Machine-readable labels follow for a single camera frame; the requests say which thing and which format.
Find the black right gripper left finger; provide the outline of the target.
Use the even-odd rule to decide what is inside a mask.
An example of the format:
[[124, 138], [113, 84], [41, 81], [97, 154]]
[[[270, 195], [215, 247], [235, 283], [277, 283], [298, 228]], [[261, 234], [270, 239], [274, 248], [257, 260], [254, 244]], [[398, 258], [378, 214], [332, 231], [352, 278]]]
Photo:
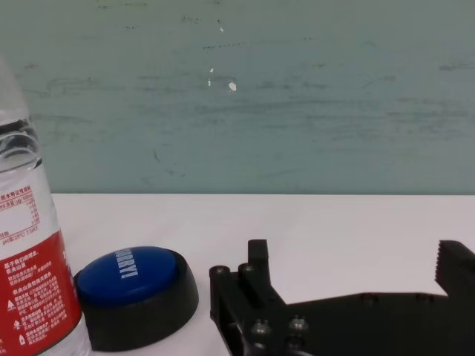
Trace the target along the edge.
[[247, 261], [232, 272], [209, 270], [210, 318], [230, 355], [284, 355], [286, 303], [272, 287], [266, 240], [247, 243]]

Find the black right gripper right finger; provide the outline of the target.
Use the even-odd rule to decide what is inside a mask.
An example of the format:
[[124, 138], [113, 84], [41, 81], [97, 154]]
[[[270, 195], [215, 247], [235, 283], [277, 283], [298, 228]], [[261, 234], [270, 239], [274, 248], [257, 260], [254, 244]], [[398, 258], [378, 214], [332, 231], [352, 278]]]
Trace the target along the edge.
[[458, 241], [441, 240], [435, 281], [449, 297], [474, 297], [474, 253]]

